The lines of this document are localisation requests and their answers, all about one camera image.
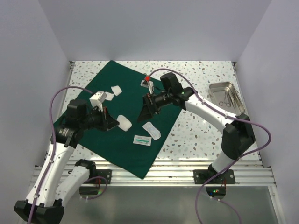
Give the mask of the steel hemostat forceps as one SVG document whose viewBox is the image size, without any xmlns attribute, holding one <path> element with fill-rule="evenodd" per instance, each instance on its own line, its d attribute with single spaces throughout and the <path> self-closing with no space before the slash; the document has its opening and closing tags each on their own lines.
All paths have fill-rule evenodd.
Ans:
<svg viewBox="0 0 299 224">
<path fill-rule="evenodd" d="M 224 99 L 219 102 L 219 106 L 231 107 L 231 103 L 229 100 L 229 94 L 227 91 L 224 93 Z"/>
</svg>

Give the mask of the curved steel tweezers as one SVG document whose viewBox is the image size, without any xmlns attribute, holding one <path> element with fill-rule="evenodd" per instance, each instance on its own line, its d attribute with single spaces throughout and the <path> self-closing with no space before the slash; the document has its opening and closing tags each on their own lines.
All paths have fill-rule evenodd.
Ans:
<svg viewBox="0 0 299 224">
<path fill-rule="evenodd" d="M 226 107 L 236 106 L 234 95 L 228 91 L 225 93 L 225 103 L 226 103 Z"/>
</svg>

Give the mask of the straight steel tweezers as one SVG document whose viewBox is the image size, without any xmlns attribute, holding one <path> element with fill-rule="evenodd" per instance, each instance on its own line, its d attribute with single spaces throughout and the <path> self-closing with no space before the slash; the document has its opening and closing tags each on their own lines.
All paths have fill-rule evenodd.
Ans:
<svg viewBox="0 0 299 224">
<path fill-rule="evenodd" d="M 238 95 L 237 94 L 234 94 L 233 92 L 229 92 L 229 100 L 231 102 L 231 105 L 233 107 L 239 107 L 239 104 L 238 104 Z"/>
</svg>

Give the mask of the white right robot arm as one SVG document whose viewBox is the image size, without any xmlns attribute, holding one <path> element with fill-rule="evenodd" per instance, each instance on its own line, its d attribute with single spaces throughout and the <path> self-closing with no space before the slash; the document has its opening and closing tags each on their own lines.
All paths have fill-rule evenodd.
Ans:
<svg viewBox="0 0 299 224">
<path fill-rule="evenodd" d="M 141 81 L 141 86 L 149 92 L 143 96 L 143 107 L 138 122 L 149 120 L 159 114 L 161 108 L 174 105 L 194 113 L 213 125 L 221 134 L 221 153 L 208 168 L 208 178 L 219 183 L 225 177 L 229 164 L 238 159 L 256 141 L 250 119 L 246 114 L 236 115 L 201 98 L 192 87 L 184 88 L 174 73 L 160 77 L 163 90 L 154 93 L 154 84 L 149 76 Z"/>
</svg>

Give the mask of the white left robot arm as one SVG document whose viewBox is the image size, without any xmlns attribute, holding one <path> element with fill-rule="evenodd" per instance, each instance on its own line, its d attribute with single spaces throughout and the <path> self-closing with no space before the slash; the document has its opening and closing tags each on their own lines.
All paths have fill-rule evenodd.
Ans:
<svg viewBox="0 0 299 224">
<path fill-rule="evenodd" d="M 80 159 L 74 169 L 60 182 L 68 160 L 84 132 L 89 129 L 108 131 L 119 122 L 110 116 L 102 100 L 90 98 L 92 109 L 87 110 L 85 100 L 71 100 L 66 109 L 65 121 L 54 129 L 44 165 L 32 188 L 23 201 L 17 201 L 14 211 L 29 224 L 58 224 L 70 198 L 83 183 L 97 183 L 99 176 L 95 162 Z"/>
</svg>

